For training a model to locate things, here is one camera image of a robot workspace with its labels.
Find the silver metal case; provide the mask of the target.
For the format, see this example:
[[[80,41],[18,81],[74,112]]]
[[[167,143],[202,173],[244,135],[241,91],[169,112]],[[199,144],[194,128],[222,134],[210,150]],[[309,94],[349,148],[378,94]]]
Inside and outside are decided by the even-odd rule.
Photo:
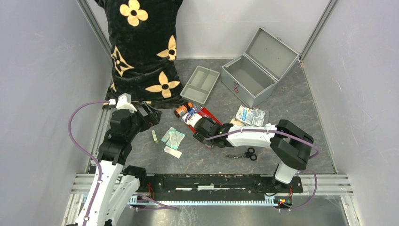
[[[259,27],[246,51],[222,66],[222,83],[248,108],[265,101],[300,57],[283,40]]]

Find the red first aid pouch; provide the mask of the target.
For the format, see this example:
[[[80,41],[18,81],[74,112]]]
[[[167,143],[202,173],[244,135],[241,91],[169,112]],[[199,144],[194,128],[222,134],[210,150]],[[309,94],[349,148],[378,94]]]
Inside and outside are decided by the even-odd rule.
[[[211,118],[211,119],[213,119],[215,122],[217,122],[217,123],[219,123],[219,124],[221,124],[221,122],[218,120],[218,119],[216,119],[216,117],[207,109],[207,108],[205,108],[205,107],[203,107],[203,108],[201,108],[201,109],[197,109],[197,112],[196,113],[198,113],[198,114],[200,114],[201,116],[203,116],[203,118]],[[189,126],[189,125],[187,125],[188,127],[189,127],[189,129],[193,132],[193,134],[194,134],[194,132],[195,132],[195,130],[194,130],[194,128],[193,127],[191,127],[191,126]],[[205,144],[203,144],[206,148],[208,148],[208,149],[211,149],[213,146],[208,146],[208,145],[205,145]]]

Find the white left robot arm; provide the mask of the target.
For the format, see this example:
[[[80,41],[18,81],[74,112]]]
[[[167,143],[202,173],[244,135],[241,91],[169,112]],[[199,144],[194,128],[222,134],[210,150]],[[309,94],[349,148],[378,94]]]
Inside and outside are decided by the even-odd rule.
[[[159,124],[162,112],[146,102],[140,103],[146,115],[142,115],[132,104],[119,105],[112,113],[111,127],[99,146],[97,157],[94,157],[72,135],[72,120],[85,106],[87,104],[81,105],[70,116],[68,133],[71,141],[95,162],[96,172],[87,200],[73,225],[115,226],[134,192],[142,192],[148,186],[144,168],[124,168],[132,151],[132,141],[138,133]]]

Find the teal plaster strip packets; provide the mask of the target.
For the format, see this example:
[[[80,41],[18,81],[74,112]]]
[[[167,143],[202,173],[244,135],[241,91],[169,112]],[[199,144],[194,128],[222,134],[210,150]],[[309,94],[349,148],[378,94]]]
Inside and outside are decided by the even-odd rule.
[[[161,141],[166,143],[168,147],[177,150],[184,137],[184,133],[181,133],[175,128],[170,127],[165,135],[161,138]]]

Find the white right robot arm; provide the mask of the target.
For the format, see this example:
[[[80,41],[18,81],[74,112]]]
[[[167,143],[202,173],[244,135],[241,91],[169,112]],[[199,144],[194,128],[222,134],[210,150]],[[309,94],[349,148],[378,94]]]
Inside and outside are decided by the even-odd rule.
[[[210,117],[200,117],[187,121],[187,125],[194,130],[193,136],[206,145],[273,150],[280,159],[271,180],[277,192],[284,192],[290,187],[294,176],[306,170],[308,161],[315,157],[312,150],[317,150],[314,139],[288,120],[280,120],[276,125],[256,127],[219,124]]]

